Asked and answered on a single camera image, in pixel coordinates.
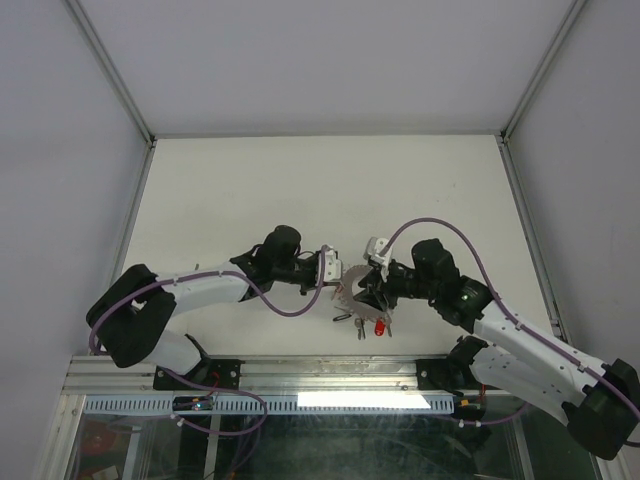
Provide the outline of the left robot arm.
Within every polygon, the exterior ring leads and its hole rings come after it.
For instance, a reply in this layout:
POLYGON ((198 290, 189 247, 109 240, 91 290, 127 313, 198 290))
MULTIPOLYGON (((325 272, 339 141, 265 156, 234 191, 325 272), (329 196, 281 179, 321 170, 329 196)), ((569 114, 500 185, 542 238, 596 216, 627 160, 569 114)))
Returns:
POLYGON ((337 285, 342 271, 333 247, 323 245, 303 255, 300 233, 286 225, 212 269, 162 276, 135 264, 87 312, 89 349, 109 356, 119 368, 147 362, 169 369, 184 386, 198 388, 209 377, 207 354, 196 340, 168 329, 172 318, 252 299, 261 300, 279 316, 295 318, 315 305, 323 288, 337 285), (304 307, 285 311, 266 296, 276 283, 295 285, 311 298, 304 307))

